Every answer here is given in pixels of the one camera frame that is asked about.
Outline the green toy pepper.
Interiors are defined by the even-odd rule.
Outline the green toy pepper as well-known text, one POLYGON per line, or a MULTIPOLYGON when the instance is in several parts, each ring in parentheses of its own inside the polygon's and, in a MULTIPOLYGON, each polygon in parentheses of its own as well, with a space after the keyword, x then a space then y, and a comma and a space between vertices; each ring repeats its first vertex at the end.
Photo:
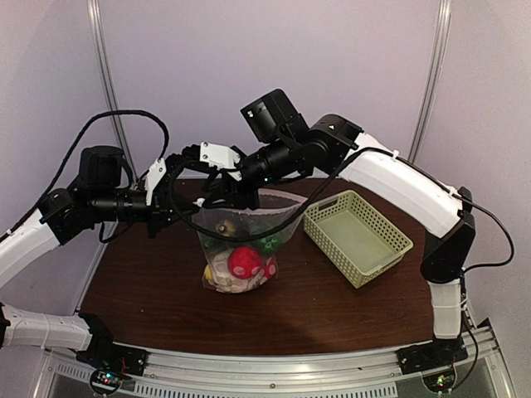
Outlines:
MULTIPOLYGON (((252 235, 258 235, 262 232, 268 231, 271 229, 270 225, 267 224, 256 224, 251 228, 252 235)), ((253 247, 263 255, 273 255, 279 247, 280 241, 277 234, 268 235, 266 237, 254 240, 252 242, 253 247)))

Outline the purple toy eggplant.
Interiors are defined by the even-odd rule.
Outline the purple toy eggplant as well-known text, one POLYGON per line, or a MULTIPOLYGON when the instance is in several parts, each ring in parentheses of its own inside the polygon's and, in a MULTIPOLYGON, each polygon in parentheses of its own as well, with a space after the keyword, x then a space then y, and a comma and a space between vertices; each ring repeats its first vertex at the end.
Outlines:
POLYGON ((219 235, 233 237, 236 234, 236 225, 229 220, 221 220, 215 226, 215 231, 219 235))

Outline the red toy tomato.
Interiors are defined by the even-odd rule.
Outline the red toy tomato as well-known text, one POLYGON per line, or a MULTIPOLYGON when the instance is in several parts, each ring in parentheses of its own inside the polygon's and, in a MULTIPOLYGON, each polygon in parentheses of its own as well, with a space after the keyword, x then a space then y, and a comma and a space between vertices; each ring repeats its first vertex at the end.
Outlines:
POLYGON ((262 275, 261 282, 264 283, 276 277, 277 274, 277 262, 275 257, 270 257, 264 265, 264 274, 262 275))
POLYGON ((238 279, 251 278, 258 273, 260 267, 260 254, 250 247, 234 249, 227 260, 229 272, 238 279))

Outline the clear zip top bag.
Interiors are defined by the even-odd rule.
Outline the clear zip top bag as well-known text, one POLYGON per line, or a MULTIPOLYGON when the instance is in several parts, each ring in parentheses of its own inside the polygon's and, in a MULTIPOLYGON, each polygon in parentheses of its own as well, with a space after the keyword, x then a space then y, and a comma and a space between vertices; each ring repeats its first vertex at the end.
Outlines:
MULTIPOLYGON (((225 251, 229 251, 231 254, 234 249, 239 247, 250 247, 256 250, 252 244, 254 240, 249 239, 249 237, 252 236, 251 228, 253 227, 253 225, 267 224, 271 226, 271 229, 273 229, 288 218, 290 218, 290 216, 292 216, 292 214, 295 213, 300 208, 300 206, 306 201, 305 197, 279 190, 261 188, 258 193, 260 206, 256 210, 202 210, 193 216, 192 221, 194 223, 198 224, 204 229, 215 233, 215 226, 219 221, 229 220, 233 222, 237 228, 236 234, 231 238, 245 239, 244 242, 236 243, 229 242, 226 240, 220 240, 218 238, 213 238, 204 235, 203 233, 199 233, 198 238, 203 253, 205 255, 207 265, 211 263, 215 255, 225 251)), ((284 245, 288 240, 290 240, 299 223, 300 219, 297 218, 283 230, 274 233, 278 235, 280 241, 278 250, 282 245, 284 245)), ((264 268, 265 262, 270 257, 275 257, 276 252, 273 255, 263 255, 262 253, 258 252, 261 257, 262 268, 264 268)), ((202 283, 204 288, 215 290, 213 286, 211 286, 204 280, 203 274, 202 283)))

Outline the yellow toy pepper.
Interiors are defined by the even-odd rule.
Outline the yellow toy pepper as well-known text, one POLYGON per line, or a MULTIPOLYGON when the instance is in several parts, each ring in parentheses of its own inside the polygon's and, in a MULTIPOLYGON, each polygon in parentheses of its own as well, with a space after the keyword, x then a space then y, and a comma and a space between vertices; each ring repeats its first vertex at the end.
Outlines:
POLYGON ((209 283, 210 285, 213 285, 212 270, 211 270, 210 265, 206 265, 203 271, 203 278, 207 283, 209 283))

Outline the white toy cauliflower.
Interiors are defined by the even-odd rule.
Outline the white toy cauliflower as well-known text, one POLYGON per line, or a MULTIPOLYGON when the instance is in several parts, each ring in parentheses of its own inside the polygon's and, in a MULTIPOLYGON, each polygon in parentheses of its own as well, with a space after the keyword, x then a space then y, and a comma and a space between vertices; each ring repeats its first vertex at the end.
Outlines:
POLYGON ((249 279, 238 279, 229 272, 228 257, 230 252, 225 251, 215 255, 208 265, 211 278, 208 283, 221 293, 240 294, 256 289, 262 284, 265 270, 259 270, 249 279))

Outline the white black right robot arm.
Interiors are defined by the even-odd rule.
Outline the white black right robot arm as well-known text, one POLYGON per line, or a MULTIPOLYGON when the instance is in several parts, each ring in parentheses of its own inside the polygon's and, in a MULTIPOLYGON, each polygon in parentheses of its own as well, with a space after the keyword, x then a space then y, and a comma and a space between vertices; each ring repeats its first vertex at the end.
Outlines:
POLYGON ((263 95, 241 114, 261 147, 246 155, 234 147, 200 144, 200 160, 222 175, 205 207, 255 209, 264 185, 277 184, 292 172, 306 177, 314 170, 377 194, 426 231, 421 275, 431 291, 433 338, 400 350, 399 358, 406 365, 429 361, 442 366, 464 357, 463 265, 475 238, 470 192, 428 177, 342 116, 326 114, 307 124, 283 90, 263 95))

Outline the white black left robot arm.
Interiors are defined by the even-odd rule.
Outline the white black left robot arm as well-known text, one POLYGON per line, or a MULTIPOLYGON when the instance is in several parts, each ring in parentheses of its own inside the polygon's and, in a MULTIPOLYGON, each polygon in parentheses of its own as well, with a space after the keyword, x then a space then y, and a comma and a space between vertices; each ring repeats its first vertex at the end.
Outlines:
MULTIPOLYGON (((170 221, 170 211, 160 206, 168 174, 165 159, 152 163, 139 187, 123 182, 122 175, 129 172, 120 148, 83 149, 73 181, 45 193, 27 218, 1 239, 1 285, 10 284, 41 258, 99 224, 122 221, 157 228, 170 221)), ((1 345, 71 349, 102 368, 119 361, 113 334, 91 314, 56 315, 2 303, 1 345)))

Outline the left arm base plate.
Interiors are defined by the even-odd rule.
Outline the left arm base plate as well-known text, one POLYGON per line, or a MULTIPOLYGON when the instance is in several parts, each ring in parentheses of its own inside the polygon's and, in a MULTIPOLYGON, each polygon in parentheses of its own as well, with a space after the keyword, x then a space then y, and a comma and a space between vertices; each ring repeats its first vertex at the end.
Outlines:
POLYGON ((104 348, 74 351, 76 360, 96 370, 112 371, 118 375, 142 376, 148 352, 144 349, 112 343, 104 348))

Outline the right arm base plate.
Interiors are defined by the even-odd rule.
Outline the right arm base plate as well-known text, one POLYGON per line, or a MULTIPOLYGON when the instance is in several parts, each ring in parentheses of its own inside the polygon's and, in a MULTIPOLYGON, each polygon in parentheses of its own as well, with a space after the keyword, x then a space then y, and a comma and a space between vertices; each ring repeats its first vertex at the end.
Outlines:
POLYGON ((462 337, 455 339, 434 337, 430 342, 398 349, 396 355, 403 375, 450 366, 468 358, 462 337))

